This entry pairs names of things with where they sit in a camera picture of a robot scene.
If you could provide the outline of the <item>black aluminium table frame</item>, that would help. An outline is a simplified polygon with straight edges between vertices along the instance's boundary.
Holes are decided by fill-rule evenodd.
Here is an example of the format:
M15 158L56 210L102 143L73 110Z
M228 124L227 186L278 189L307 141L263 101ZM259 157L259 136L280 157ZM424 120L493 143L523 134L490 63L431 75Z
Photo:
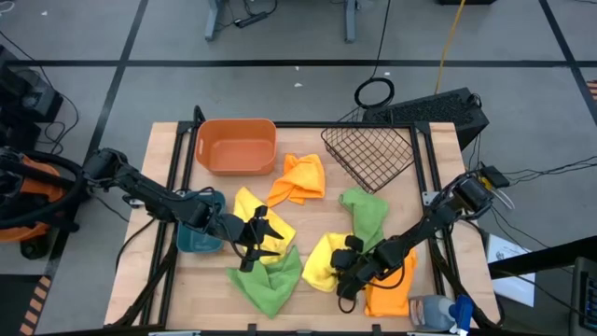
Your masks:
M278 124L277 153L298 156L315 153L326 171L326 195L304 205L284 202L275 211L296 229L294 244L302 256L308 256L320 237L328 232L347 232L351 226L349 214L338 202L339 195L353 186L353 179L326 151L321 137L322 123L282 122ZM384 223L387 234L409 229L422 214L420 186L446 184L461 174L463 158L454 127L449 123L434 123L430 127L431 148L437 159L437 172L416 175L416 167L408 167L401 175L381 189L379 195L390 205ZM184 126L175 122L156 122L138 142L119 146L132 165L149 178L165 183L168 174L183 176L184 164L194 155L187 150L188 136ZM132 212L127 229L130 245L123 253L113 285L105 322L114 323L132 305L146 284L157 226L144 210ZM384 334L407 331L406 317L368 317L362 304L346 315L337 298L299 283L289 301L274 318L260 313L229 281L226 271L236 267L239 258L229 247L216 254L180 254L170 290L168 329L197 329L202 334L232 334L255 331L263 334L280 331L291 336L315 335L322 331L353 334L358 331Z

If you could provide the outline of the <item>grey spray bottle blue trigger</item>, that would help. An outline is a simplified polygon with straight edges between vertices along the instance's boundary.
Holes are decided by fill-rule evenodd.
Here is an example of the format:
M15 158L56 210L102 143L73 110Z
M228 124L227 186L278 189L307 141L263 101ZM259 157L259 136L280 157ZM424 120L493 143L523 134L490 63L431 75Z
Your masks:
M426 295L409 299L409 310L415 331L467 336L474 305L465 295L458 296L456 301L441 295Z

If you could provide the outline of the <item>grey desk leg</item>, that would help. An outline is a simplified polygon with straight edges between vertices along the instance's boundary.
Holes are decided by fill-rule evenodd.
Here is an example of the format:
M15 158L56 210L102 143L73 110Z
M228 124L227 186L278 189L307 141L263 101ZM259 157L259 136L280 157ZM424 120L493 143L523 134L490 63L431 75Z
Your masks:
M344 0L345 42L348 44L355 42L357 9L358 0Z
M215 38L215 32L218 25L218 17L225 0L207 0L208 14L204 30L204 39L211 42Z

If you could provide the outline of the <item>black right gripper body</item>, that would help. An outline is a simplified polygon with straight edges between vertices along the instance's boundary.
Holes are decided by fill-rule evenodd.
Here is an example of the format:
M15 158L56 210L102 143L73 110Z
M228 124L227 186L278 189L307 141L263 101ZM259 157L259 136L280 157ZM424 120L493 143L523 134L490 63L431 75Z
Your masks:
M392 273L392 249L378 246L367 254L343 249L344 271L342 283L365 284L373 278L385 279Z

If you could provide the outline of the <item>black equipment box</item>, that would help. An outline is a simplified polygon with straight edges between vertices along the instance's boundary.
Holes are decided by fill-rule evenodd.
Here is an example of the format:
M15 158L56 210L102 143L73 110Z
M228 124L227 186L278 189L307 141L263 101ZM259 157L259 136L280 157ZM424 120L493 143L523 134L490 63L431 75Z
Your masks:
M0 147L34 149L38 123L53 122L63 98L33 69L10 67L12 61L16 56L0 44Z

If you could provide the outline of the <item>orange microfiber towel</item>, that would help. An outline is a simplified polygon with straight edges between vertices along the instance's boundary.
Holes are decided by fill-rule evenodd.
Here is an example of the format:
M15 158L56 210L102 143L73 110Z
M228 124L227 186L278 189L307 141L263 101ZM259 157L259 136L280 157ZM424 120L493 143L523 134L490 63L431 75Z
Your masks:
M367 316L408 316L409 293L417 267L417 251L411 249L404 259L405 275L399 269L388 278L380 281L374 279L373 286L366 286L366 304L364 313Z
M326 196L326 173L317 154L297 157L287 153L283 171L271 187L266 201L268 207L283 201L304 205L307 200Z

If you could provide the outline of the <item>teal plastic basket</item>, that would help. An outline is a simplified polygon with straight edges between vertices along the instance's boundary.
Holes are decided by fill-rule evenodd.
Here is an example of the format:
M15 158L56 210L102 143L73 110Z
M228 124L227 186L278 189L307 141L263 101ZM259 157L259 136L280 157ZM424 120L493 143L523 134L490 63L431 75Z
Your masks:
M220 191L207 187L198 191L199 198L214 205L218 214L226 209L226 199ZM183 224L178 224L176 246L179 251L185 253L208 254L215 253L222 249L224 242L207 234L194 231Z

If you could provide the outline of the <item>black power strip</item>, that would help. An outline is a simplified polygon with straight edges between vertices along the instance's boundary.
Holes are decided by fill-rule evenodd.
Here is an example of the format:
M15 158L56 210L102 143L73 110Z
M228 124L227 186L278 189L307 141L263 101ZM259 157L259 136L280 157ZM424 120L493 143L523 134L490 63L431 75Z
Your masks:
M259 13L255 14L255 15L250 15L249 17L247 17L245 19L237 19L233 23L238 28L244 28L246 26L257 23L259 21L263 21L263 20L267 19L269 16L270 16L270 14L268 12L263 11L263 12L259 12Z

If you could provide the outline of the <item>black power adapter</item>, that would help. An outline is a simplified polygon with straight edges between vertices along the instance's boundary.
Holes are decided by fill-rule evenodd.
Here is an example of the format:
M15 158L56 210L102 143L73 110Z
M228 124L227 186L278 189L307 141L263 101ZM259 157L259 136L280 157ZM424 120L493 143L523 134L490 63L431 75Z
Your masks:
M510 181L494 166L483 166L480 170L481 180L488 188L501 189L510 186Z

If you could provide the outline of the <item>black computer tower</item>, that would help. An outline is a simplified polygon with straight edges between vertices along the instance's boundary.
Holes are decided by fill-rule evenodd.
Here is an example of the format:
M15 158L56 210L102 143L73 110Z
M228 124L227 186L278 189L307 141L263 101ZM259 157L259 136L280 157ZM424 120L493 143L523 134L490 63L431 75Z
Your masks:
M489 120L482 111L480 96L469 88L370 109L364 113L362 120L386 124L419 121L452 123L461 150L489 125Z

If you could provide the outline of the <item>orange plastic basket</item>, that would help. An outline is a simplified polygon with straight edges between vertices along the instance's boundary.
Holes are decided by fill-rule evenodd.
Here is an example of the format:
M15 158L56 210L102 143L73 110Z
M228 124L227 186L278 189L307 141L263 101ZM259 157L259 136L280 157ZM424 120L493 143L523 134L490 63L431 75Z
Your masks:
M277 128L269 119L210 119L196 143L196 161L213 175L267 175L276 159Z

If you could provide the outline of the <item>white paper sheet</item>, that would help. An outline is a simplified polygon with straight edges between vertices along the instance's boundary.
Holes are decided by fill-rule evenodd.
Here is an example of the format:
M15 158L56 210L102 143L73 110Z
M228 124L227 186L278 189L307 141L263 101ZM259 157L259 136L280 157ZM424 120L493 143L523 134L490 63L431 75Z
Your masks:
M516 245L498 236L489 235L486 257L489 263L514 258L529 252L529 249ZM535 306L535 274L527 273L520 277L507 277L493 280L494 292L523 305Z

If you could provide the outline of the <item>black beam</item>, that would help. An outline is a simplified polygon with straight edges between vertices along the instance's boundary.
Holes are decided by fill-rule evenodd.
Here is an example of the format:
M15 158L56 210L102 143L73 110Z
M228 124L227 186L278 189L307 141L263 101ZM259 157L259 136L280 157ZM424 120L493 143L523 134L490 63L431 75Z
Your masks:
M597 261L597 235L498 260L489 263L488 267L491 278L500 279L570 266L577 258Z

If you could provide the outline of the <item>yellow microfiber towel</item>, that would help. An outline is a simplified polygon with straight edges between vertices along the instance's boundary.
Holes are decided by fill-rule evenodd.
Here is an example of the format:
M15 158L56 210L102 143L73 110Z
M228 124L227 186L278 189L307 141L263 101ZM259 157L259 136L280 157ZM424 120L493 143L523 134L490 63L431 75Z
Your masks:
M235 195L233 214L243 221L248 221L261 205L263 205L261 200L247 188L242 187ZM286 250L296 235L296 230L272 210L268 211L265 218L269 221L270 226L283 236L282 239L277 239L266 235L264 241L260 244L262 249L277 253L276 256L264 256L259 259L264 265L269 265L279 262L285 257Z
M338 283L335 269L331 266L332 253L336 249L346 249L346 238L351 233L326 232L313 248L304 265L302 279L311 287L332 292Z

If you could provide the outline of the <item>green microfiber towel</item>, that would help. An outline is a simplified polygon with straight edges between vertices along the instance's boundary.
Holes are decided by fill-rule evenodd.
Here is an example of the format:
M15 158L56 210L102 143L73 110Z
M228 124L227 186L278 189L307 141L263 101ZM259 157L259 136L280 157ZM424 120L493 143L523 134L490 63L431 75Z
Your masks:
M387 201L355 187L344 191L339 202L352 215L353 232L363 241L364 251L383 239L382 224L389 212Z
M227 269L230 282L262 314L273 319L291 297L302 273L300 254L296 246L272 264L256 261L251 272Z

